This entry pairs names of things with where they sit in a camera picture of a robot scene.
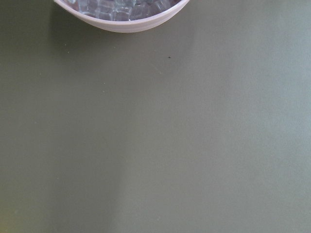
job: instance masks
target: gray-green surface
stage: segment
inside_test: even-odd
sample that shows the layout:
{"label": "gray-green surface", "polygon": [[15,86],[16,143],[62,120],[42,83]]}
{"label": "gray-green surface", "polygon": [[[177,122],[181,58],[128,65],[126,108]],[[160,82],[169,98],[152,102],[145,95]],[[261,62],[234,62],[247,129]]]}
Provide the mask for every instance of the gray-green surface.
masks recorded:
{"label": "gray-green surface", "polygon": [[117,34],[2,1],[0,233],[311,232],[310,22],[192,0]]}

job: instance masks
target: bowl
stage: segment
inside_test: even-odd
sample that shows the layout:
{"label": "bowl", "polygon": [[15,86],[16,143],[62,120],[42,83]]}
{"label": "bowl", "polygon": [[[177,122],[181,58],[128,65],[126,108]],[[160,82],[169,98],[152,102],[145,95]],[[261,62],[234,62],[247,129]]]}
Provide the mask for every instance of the bowl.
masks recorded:
{"label": "bowl", "polygon": [[148,18],[133,21],[109,21],[84,15],[69,7],[63,0],[54,0],[54,2],[80,20],[95,27],[116,33],[137,33],[159,26],[176,15],[189,1],[181,0],[170,9]]}

